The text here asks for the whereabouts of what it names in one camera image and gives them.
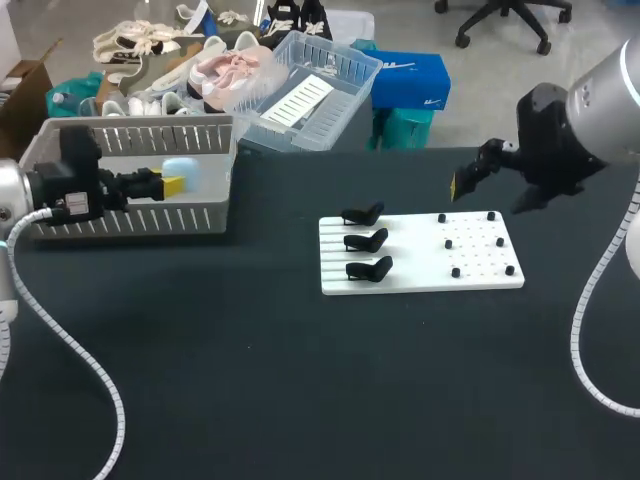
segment plastic bag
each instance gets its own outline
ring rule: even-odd
[[[85,98],[95,97],[100,89],[100,83],[104,75],[98,72],[91,72],[85,78],[72,78],[47,92],[47,111],[49,117],[77,117],[78,111],[75,106]],[[65,94],[64,97],[73,101],[57,104],[53,101],[56,93]]]

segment chair wheel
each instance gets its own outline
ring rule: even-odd
[[[456,47],[467,48],[470,43],[471,38],[469,38],[469,36],[467,35],[462,34],[456,37]]]
[[[446,13],[447,10],[449,10],[449,5],[447,5],[446,2],[443,2],[442,0],[438,0],[435,5],[433,6],[436,10],[436,13]]]
[[[550,51],[551,51],[551,42],[549,42],[548,40],[542,40],[540,42],[540,45],[538,45],[538,53],[546,57],[547,55],[549,55]]]
[[[558,22],[569,23],[571,21],[571,10],[563,10],[558,16]]]

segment blue shoe box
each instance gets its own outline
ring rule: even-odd
[[[363,50],[383,62],[371,89],[373,108],[444,110],[451,79],[440,55]]]

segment office chair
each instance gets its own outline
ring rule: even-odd
[[[506,17],[509,15],[509,9],[516,12],[520,17],[527,22],[534,32],[540,37],[540,44],[538,45],[538,53],[540,55],[549,55],[551,51],[551,42],[547,32],[544,31],[542,25],[538,19],[531,13],[531,10],[527,7],[527,3],[533,5],[546,5],[549,7],[561,8],[558,21],[560,23],[569,23],[571,21],[571,4],[564,0],[488,0],[487,4],[478,10],[469,20],[467,20],[458,30],[458,36],[456,37],[456,45],[460,48],[467,48],[471,43],[471,39],[465,33],[476,23],[481,22],[496,10],[500,10],[500,15]],[[435,9],[437,13],[445,13],[449,10],[449,0],[438,0],[435,3]]]

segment coiled cable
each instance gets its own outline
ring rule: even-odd
[[[582,359],[580,358],[580,330],[582,329],[582,319],[584,316],[584,312],[587,309],[587,304],[589,303],[589,299],[591,298],[591,294],[600,280],[600,277],[604,273],[604,270],[609,265],[609,262],[618,251],[622,242],[624,242],[625,237],[627,236],[627,232],[629,230],[629,225],[631,221],[635,217],[636,213],[638,213],[638,207],[640,206],[640,175],[638,175],[638,181],[636,183],[636,188],[633,192],[633,197],[631,198],[631,202],[629,203],[629,208],[627,209],[627,213],[622,219],[622,223],[618,227],[616,234],[614,235],[611,243],[607,247],[607,250],[604,252],[596,268],[591,272],[591,276],[589,280],[587,280],[587,284],[584,286],[582,290],[582,295],[580,295],[580,300],[578,301],[578,306],[576,307],[576,311],[573,314],[573,323],[571,325],[571,360],[573,361],[573,368],[578,374],[578,378],[582,385],[587,389],[587,391],[593,395],[593,397],[602,403],[605,407],[613,410],[614,412],[618,412],[622,415],[626,415],[628,417],[640,417],[640,408],[632,408],[622,405],[618,402],[611,400],[604,393],[598,390],[589,376],[587,372],[584,370],[584,366],[582,365]]]
[[[82,346],[76,342],[76,340],[69,335],[52,317],[49,315],[44,308],[38,303],[38,301],[31,295],[27,287],[25,287],[20,275],[18,275],[18,271],[16,269],[15,262],[15,246],[20,234],[32,223],[53,217],[53,211],[50,208],[44,208],[41,210],[37,210],[33,213],[30,213],[18,220],[15,226],[11,229],[11,233],[9,234],[9,239],[7,240],[7,252],[9,254],[9,266],[11,268],[11,276],[13,277],[13,282],[15,283],[16,290],[18,294],[24,299],[25,302],[33,309],[33,311],[42,319],[44,322],[54,331],[56,335],[58,335],[71,349],[76,352],[87,364],[93,369],[94,372],[100,377],[102,383],[107,387],[109,391],[109,395],[111,395],[111,399],[113,400],[113,406],[116,410],[116,440],[113,445],[113,449],[111,450],[111,454],[107,459],[106,463],[102,467],[102,469],[98,472],[98,474],[94,477],[94,480],[104,480],[109,472],[113,469],[118,457],[120,456],[120,452],[122,451],[122,446],[124,443],[124,433],[125,433],[125,416],[124,416],[124,406],[122,404],[122,399],[120,398],[120,394],[118,393],[118,389],[115,384],[107,374],[107,372],[100,366],[100,364],[93,358],[89,352],[87,352]],[[2,376],[2,372],[4,367],[6,366],[6,362],[9,358],[9,324],[8,322],[0,323],[0,377]]]

